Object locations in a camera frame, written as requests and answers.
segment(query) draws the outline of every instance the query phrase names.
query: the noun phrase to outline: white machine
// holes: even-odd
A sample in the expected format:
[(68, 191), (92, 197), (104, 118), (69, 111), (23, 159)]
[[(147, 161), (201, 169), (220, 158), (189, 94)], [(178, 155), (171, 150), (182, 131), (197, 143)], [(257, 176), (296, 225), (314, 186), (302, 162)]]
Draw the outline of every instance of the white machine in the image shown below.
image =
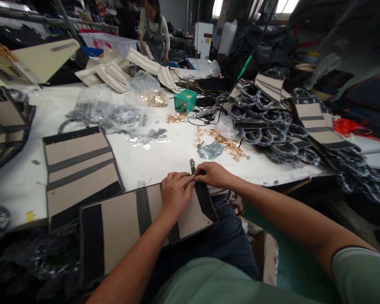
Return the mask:
[(194, 28), (194, 47), (200, 51), (201, 59), (208, 59), (212, 41), (212, 23), (196, 22)]

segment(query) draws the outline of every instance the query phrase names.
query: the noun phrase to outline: green box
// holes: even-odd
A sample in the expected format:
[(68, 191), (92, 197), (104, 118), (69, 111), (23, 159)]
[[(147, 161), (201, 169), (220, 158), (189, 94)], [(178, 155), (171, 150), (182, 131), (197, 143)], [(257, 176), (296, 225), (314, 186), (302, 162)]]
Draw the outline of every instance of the green box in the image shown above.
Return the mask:
[(195, 107), (197, 93), (184, 90), (174, 97), (174, 109), (179, 113), (190, 113)]

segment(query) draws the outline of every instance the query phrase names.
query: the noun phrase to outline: white table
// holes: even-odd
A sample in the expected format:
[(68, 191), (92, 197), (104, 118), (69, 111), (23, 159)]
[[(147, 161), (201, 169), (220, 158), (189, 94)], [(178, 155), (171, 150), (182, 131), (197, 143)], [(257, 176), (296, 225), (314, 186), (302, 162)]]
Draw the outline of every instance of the white table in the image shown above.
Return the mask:
[[(0, 204), (11, 213), (9, 229), (23, 229), (32, 225), (46, 223), (46, 191), (47, 171), (43, 153), (42, 137), (57, 133), (58, 127), (66, 120), (64, 116), (76, 103), (79, 92), (85, 88), (82, 84), (59, 87), (47, 87), (30, 95), (30, 103), (37, 106), (30, 137), (24, 149), (3, 168), (0, 169)], [(113, 93), (113, 100), (121, 95)], [(200, 159), (195, 147), (197, 127), (187, 122), (166, 122), (167, 113), (174, 114), (174, 101), (169, 100), (166, 108), (147, 108), (149, 124), (143, 133), (150, 129), (165, 128), (169, 143), (150, 144), (150, 149), (133, 147), (125, 141), (128, 135), (111, 134), (107, 138), (113, 148), (118, 169), (126, 191), (138, 188), (138, 185), (156, 184), (172, 171), (190, 171), (190, 159), (196, 165), (205, 161)], [(71, 126), (65, 131), (72, 131)], [(214, 138), (208, 133), (202, 140), (209, 144)], [(229, 151), (219, 156), (216, 161), (233, 174), (267, 187), (281, 185), (293, 181), (330, 175), (314, 166), (293, 169), (290, 165), (276, 165), (266, 156), (257, 152), (244, 151), (250, 160), (241, 158), (236, 162)]]

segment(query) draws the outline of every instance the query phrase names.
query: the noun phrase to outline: jeans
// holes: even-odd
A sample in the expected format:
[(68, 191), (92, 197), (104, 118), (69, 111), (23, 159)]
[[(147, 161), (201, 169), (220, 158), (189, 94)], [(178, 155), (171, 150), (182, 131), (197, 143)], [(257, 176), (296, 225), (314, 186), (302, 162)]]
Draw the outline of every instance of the jeans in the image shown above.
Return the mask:
[(258, 279), (258, 268), (252, 248), (235, 215), (229, 199), (231, 193), (212, 196), (219, 222), (190, 238), (162, 249), (156, 261), (142, 303), (150, 303), (170, 277), (190, 260), (210, 257), (231, 264), (253, 280)]

